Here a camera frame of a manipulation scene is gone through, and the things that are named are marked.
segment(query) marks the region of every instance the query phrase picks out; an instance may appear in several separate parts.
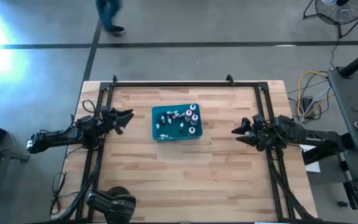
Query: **small bottle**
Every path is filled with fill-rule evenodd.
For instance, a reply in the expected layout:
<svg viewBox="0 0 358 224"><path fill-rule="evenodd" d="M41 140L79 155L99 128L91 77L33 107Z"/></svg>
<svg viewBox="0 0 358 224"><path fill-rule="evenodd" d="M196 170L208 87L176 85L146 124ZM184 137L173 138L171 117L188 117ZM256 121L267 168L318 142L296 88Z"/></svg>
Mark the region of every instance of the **small bottle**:
<svg viewBox="0 0 358 224"><path fill-rule="evenodd" d="M190 110L191 110L192 112L196 111L196 105L190 105Z"/></svg>
<svg viewBox="0 0 358 224"><path fill-rule="evenodd" d="M191 121L191 115L192 114L193 114L193 112L191 112L191 110L186 110L185 121L187 123L189 123Z"/></svg>
<svg viewBox="0 0 358 224"><path fill-rule="evenodd" d="M194 135L196 133L196 129L194 127L189 128L189 135Z"/></svg>
<svg viewBox="0 0 358 224"><path fill-rule="evenodd" d="M197 114L194 114L194 115L191 117L191 122L190 122L190 124L191 124L192 126L196 126L197 123L198 123L198 116L197 116Z"/></svg>

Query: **jeans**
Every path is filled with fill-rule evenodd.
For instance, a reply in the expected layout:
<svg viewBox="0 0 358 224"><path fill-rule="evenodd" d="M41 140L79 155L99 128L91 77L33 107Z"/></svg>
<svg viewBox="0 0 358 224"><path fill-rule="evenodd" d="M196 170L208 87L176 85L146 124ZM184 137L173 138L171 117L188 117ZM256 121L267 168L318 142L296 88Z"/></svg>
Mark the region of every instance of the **jeans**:
<svg viewBox="0 0 358 224"><path fill-rule="evenodd" d="M103 27L107 31L114 31L112 19L121 8L121 0L96 0L96 8Z"/></svg>

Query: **yellow cable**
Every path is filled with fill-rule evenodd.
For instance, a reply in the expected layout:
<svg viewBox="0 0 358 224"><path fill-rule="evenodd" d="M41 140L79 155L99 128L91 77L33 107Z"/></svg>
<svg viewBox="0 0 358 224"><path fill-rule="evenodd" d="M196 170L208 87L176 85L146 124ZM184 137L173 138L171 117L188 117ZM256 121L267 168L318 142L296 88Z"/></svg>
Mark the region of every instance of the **yellow cable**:
<svg viewBox="0 0 358 224"><path fill-rule="evenodd" d="M320 103L322 103L322 102L326 101L328 98L332 97L332 95L331 95L331 96L329 96L329 97L327 97L327 98L321 100L315 107L313 107L313 109L312 109L306 116L303 116L303 115L301 114L301 111L300 111L301 93L300 93L299 90L300 90L300 88L301 88L301 80L302 80L303 76L306 75L306 74L309 74L309 73L311 73L311 74L316 74L316 75L322 75L322 76L324 76L324 77L328 77L327 74L325 74L325 73L312 72L312 71L304 72L304 73L299 77L299 79L298 79L298 105L297 105L296 108L297 108L298 116L301 117L301 118L302 118L302 117L307 117L307 116L309 116L309 115L311 114L311 112L314 111L314 110L317 108L318 105L320 105Z"/></svg>

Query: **fan stand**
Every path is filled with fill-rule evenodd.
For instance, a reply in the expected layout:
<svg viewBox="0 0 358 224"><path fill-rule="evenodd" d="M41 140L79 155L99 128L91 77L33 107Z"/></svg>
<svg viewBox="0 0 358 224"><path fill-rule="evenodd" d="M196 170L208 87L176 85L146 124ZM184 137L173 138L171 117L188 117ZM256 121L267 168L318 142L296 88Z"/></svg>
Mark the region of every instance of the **fan stand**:
<svg viewBox="0 0 358 224"><path fill-rule="evenodd" d="M320 14L320 13L317 13L317 14L313 14L313 15L306 15L306 11L309 9L311 3L313 3L313 1L315 0L311 0L308 4L308 6L306 7L305 11L303 12L303 19L307 19L307 18L311 18L311 17L315 17L315 16L323 16L325 17L326 19L332 21L334 23L334 25L337 27L338 29L338 37L339 39L341 39L342 37L345 37L347 34L349 34L357 25L358 25L358 20L357 22L345 33L342 35L342 29L341 29L341 24L338 23L337 21L334 21L332 20L330 17L326 16L326 15L323 15L323 14ZM346 4L348 2L348 0L338 0L338 4Z"/></svg>

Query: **desk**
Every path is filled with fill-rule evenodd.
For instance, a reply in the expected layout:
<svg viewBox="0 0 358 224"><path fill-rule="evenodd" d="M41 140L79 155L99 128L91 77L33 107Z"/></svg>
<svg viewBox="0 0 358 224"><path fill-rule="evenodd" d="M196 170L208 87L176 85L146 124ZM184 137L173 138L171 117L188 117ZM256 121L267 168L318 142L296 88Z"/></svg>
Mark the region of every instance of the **desk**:
<svg viewBox="0 0 358 224"><path fill-rule="evenodd" d="M99 85L84 82L76 119L87 115L82 101L89 99L96 104ZM291 116L284 82L270 81L268 85L274 113ZM187 103L200 105L203 136L191 141L155 142L152 107ZM258 113L253 88L115 87L112 106L133 108L135 116L123 135L111 132L106 137L99 190L117 185L129 189L137 198L133 222L277 221L266 153L235 141L236 135L231 134L241 118ZM68 147L67 153L77 147ZM61 195L80 189L85 159L85 149L65 159L63 172L67 176ZM300 150L287 148L284 160L292 191L317 217ZM285 211L283 194L280 197ZM57 216L73 198L60 199L62 209ZM87 211L85 205L83 217ZM103 215L95 212L94 222L104 222Z"/></svg>

